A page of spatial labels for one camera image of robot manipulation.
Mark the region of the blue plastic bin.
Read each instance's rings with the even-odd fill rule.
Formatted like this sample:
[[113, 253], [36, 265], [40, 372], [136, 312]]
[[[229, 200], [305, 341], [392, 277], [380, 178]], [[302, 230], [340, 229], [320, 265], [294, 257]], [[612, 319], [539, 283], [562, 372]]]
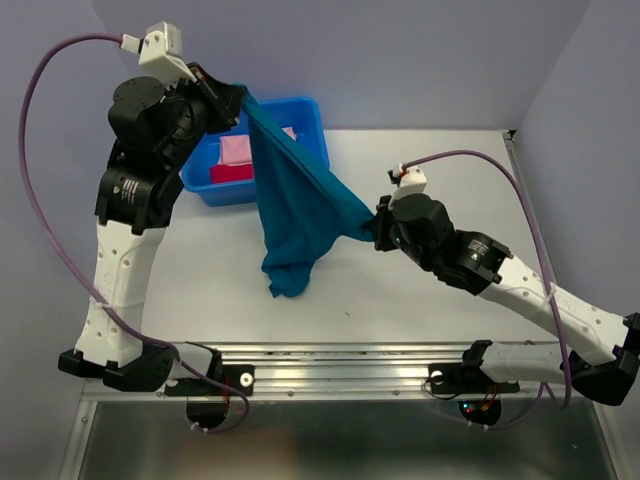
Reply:
[[[283, 128], [290, 127], [296, 141], [325, 168], [330, 167], [322, 119], [317, 103], [310, 97], [289, 97], [262, 101], [264, 109]], [[231, 130], [204, 136], [182, 168], [184, 189], [197, 194], [210, 207], [251, 203], [256, 199], [254, 179], [248, 175], [221, 175], [220, 142], [227, 136], [246, 136], [248, 118], [239, 117]]]

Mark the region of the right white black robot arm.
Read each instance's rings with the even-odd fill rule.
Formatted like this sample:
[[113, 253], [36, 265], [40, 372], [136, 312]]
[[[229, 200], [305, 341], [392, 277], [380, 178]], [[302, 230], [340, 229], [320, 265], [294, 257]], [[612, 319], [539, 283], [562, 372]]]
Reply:
[[639, 317], [603, 311], [541, 276], [508, 247], [457, 230], [444, 205], [421, 193], [380, 198], [370, 229], [378, 251], [400, 250], [449, 287], [499, 304], [566, 342], [557, 347], [476, 340], [460, 361], [436, 364], [437, 394], [514, 393], [519, 382], [568, 383], [600, 404], [623, 403], [639, 372]]

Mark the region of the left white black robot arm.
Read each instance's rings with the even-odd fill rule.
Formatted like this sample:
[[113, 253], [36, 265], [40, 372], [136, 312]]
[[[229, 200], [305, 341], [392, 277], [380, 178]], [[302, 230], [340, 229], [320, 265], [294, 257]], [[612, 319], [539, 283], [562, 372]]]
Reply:
[[99, 182], [97, 261], [87, 317], [60, 371], [99, 379], [123, 392], [152, 392], [176, 362], [176, 349], [140, 333], [158, 248], [184, 184], [180, 172], [207, 134], [236, 126], [247, 90], [220, 82], [197, 63], [191, 78], [166, 86], [141, 76], [113, 93], [115, 134]]

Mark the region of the teal t shirt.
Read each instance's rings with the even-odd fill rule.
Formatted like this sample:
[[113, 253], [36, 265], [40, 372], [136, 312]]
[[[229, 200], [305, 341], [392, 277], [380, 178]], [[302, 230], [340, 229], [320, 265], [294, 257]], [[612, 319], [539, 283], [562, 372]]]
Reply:
[[251, 95], [243, 102], [266, 254], [261, 264], [274, 298], [304, 293], [316, 262], [340, 237], [371, 243], [372, 211]]

